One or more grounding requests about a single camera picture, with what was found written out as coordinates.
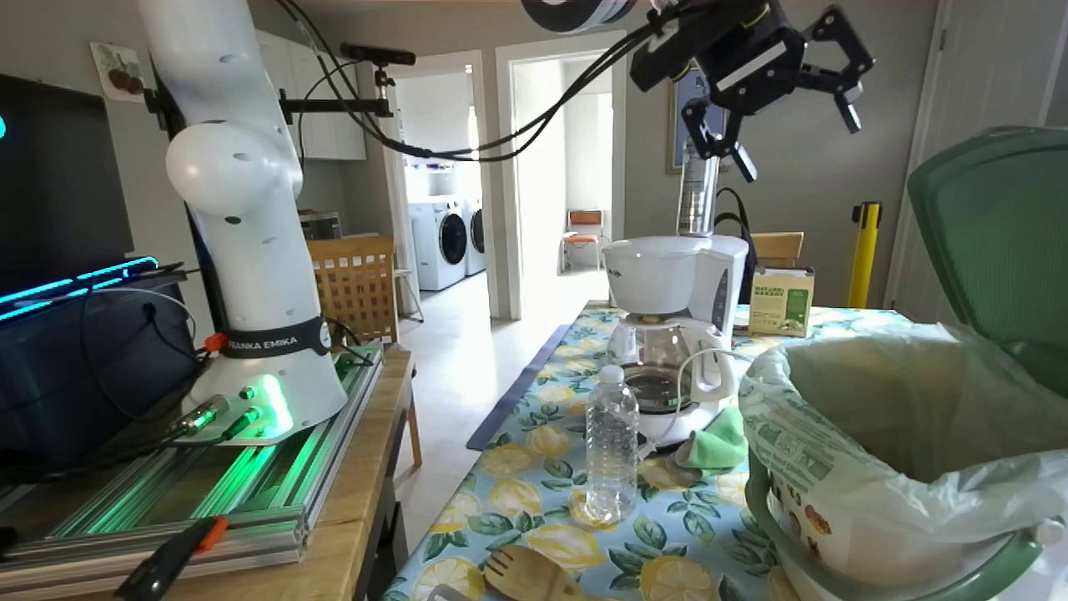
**table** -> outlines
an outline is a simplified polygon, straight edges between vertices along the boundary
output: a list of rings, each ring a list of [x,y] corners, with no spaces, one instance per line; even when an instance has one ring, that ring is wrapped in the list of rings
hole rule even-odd
[[[338,467],[322,515],[311,532],[300,563],[273,563],[259,572],[229,572],[212,577],[179,577],[166,599],[379,599],[403,556],[379,547],[394,516],[394,456],[401,445],[403,411],[409,411],[409,354],[390,347],[352,441]]]
[[[875,333],[906,324],[886,309],[814,309],[809,338]],[[502,422],[430,533],[416,543],[387,601],[428,601],[433,590],[495,601],[479,563],[520,542],[564,563],[592,599],[789,599],[773,543],[752,525],[747,469],[694,478],[643,465],[635,512],[604,532],[580,527],[571,500],[582,488],[582,408],[608,359],[614,315],[587,305],[516,411]],[[738,375],[782,338],[735,338]]]

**green container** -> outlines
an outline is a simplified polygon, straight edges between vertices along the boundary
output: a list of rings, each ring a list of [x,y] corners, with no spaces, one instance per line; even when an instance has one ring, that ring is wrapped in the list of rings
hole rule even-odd
[[[906,192],[962,324],[1068,396],[1068,130],[982,134]]]
[[[1003,347],[1039,385],[1068,396],[1068,130],[987,130],[921,162],[906,192],[962,324]],[[773,525],[766,490],[770,475],[752,456],[744,494],[754,521],[827,599],[992,599],[1040,553],[1030,532],[1017,532],[979,572],[938,586],[870,586],[809,562]]]

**cardboard box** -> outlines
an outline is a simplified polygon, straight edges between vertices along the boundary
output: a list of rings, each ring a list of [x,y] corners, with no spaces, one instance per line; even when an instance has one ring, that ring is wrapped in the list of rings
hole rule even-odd
[[[747,331],[756,338],[806,338],[809,294],[809,269],[756,269]]]

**coffee maker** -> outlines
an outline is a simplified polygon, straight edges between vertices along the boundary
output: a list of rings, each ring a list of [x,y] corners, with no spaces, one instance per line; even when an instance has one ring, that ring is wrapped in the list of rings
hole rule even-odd
[[[732,352],[747,244],[738,236],[629,236],[604,244],[619,309],[611,359],[637,396],[643,448],[699,432],[735,394]]]

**floor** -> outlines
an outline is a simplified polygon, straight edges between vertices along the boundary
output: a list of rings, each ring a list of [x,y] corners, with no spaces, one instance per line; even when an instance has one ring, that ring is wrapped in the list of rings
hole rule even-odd
[[[604,299],[604,269],[564,275],[544,284],[544,305],[524,319],[491,324],[487,275],[425,296],[425,324],[403,319],[401,345],[413,354],[413,400],[420,418],[425,467],[409,467],[403,441],[397,494],[408,547],[416,547],[472,465],[466,436],[497,396],[530,365],[539,345],[576,316],[587,299]]]

